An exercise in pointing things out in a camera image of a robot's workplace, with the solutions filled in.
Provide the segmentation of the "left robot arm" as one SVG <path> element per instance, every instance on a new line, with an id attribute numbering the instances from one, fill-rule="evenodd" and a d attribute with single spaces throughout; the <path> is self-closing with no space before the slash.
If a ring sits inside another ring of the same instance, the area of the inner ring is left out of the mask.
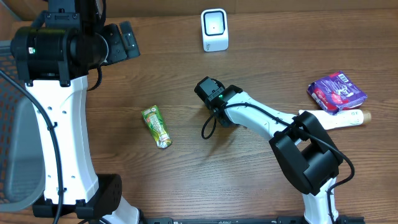
<path id="1" fill-rule="evenodd" d="M 21 92 L 35 109 L 44 156 L 45 187 L 34 215 L 140 223 L 141 211 L 122 195 L 120 175 L 95 172 L 86 123 L 89 71 L 140 54 L 131 25 L 106 24 L 105 1 L 49 1 L 31 25 L 16 31 L 11 53 Z"/>

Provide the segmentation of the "white tube gold cap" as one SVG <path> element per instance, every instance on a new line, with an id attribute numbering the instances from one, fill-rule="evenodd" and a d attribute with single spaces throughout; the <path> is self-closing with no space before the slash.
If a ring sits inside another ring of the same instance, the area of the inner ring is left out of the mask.
<path id="1" fill-rule="evenodd" d="M 313 114 L 325 130 L 360 126 L 371 122 L 371 113 L 367 110 L 343 110 L 330 114 L 323 110 L 307 110 Z"/>

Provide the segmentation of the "red purple snack package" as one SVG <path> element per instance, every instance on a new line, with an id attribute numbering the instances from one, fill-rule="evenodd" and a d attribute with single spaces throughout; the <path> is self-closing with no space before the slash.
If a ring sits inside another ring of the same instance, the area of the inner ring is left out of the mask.
<path id="1" fill-rule="evenodd" d="M 342 71 L 312 82 L 307 93 L 330 115 L 357 108 L 368 98 L 367 94 Z"/>

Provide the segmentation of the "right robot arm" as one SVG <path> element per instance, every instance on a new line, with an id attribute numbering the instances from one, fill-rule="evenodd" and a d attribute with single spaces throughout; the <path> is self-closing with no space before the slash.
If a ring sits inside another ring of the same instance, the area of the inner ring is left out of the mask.
<path id="1" fill-rule="evenodd" d="M 269 142 L 286 179 L 302 193 L 306 222 L 336 223 L 333 186 L 343 156 L 313 114 L 274 110 L 210 77 L 198 82 L 194 92 L 215 123 L 244 126 Z"/>

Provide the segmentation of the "green noodle snack pack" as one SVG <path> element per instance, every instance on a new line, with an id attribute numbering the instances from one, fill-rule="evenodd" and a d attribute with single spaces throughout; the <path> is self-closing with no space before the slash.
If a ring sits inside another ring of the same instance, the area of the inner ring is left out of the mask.
<path id="1" fill-rule="evenodd" d="M 154 105 L 143 110 L 142 116 L 157 147 L 161 149 L 168 148 L 172 144 L 172 139 L 158 106 Z"/>

